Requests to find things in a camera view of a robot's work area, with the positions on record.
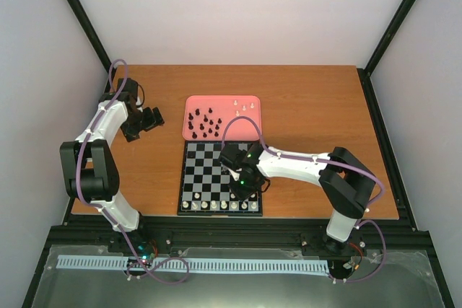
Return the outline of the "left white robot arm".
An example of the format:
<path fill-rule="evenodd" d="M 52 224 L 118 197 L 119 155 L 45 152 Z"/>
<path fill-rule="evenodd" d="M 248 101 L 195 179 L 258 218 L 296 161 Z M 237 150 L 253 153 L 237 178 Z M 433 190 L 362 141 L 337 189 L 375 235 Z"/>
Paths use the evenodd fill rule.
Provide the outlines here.
<path fill-rule="evenodd" d="M 119 79 L 118 90 L 102 95 L 97 112 L 87 128 L 59 149 L 66 192 L 69 197 L 97 209 L 134 252 L 146 250 L 150 234 L 139 227 L 141 214 L 120 191 L 120 176 L 110 147 L 121 131 L 128 142 L 142 131 L 162 126 L 158 108 L 144 106 L 143 92 L 133 79 Z"/>

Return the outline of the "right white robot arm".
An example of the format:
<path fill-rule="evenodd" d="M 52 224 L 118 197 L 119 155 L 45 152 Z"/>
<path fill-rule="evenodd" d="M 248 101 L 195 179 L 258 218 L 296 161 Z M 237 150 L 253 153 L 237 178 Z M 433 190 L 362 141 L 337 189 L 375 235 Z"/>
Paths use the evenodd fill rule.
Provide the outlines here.
<path fill-rule="evenodd" d="M 231 175 L 231 192 L 241 201 L 265 192 L 274 177 L 322 188 L 333 213 L 316 247 L 332 255 L 342 254 L 377 184 L 371 171 L 343 147 L 331 153 L 302 154 L 260 143 L 252 144 L 247 151 L 225 144 L 219 162 Z"/>

